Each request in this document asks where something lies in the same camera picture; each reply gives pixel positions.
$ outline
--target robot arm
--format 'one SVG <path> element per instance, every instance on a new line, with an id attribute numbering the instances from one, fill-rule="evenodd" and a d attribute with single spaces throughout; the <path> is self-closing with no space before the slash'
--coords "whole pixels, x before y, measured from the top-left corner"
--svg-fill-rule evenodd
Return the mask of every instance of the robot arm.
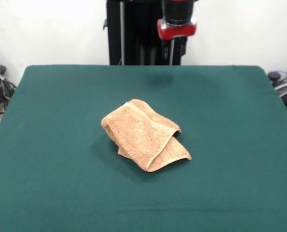
<path id="1" fill-rule="evenodd" d="M 180 55 L 186 52 L 187 37 L 195 34 L 197 20 L 193 17 L 194 0 L 162 0 L 164 17 L 158 20 L 158 34 L 163 41 L 163 57 L 172 65 L 174 43 L 176 38 L 183 42 Z M 170 55 L 168 55 L 167 41 L 171 41 Z"/>

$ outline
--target folded towel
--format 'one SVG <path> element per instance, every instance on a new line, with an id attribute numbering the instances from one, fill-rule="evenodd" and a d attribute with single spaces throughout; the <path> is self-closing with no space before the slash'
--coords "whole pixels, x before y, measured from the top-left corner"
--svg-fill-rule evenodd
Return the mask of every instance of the folded towel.
<path id="1" fill-rule="evenodd" d="M 173 137 L 181 132 L 180 127 L 156 113 L 144 101 L 127 102 L 107 115 L 101 125 L 118 145 L 118 154 L 132 159 L 147 172 L 177 160 L 192 159 Z"/>

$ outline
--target green felt surface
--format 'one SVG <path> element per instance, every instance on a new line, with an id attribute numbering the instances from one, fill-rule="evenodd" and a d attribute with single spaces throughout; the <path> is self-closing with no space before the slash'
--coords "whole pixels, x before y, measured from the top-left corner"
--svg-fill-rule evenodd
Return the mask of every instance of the green felt surface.
<path id="1" fill-rule="evenodd" d="M 146 101 L 192 161 L 155 173 L 101 119 Z M 287 110 L 259 67 L 28 67 L 0 124 L 0 232 L 287 232 Z"/>

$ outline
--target green table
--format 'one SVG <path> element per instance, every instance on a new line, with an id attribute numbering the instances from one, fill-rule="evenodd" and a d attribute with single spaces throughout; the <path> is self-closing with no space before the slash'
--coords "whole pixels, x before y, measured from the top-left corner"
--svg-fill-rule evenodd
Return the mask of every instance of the green table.
<path id="1" fill-rule="evenodd" d="M 138 98 L 192 161 L 145 173 L 101 119 Z M 0 232 L 287 232 L 287 110 L 259 67 L 32 66 L 0 124 Z"/>

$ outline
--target table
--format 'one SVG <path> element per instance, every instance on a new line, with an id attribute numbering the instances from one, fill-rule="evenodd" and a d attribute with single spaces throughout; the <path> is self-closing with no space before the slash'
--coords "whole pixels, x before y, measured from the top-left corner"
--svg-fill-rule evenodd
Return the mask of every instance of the table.
<path id="1" fill-rule="evenodd" d="M 117 155 L 100 121 L 133 98 L 192 161 Z M 259 67 L 28 67 L 0 124 L 9 231 L 287 231 L 287 110 Z"/>

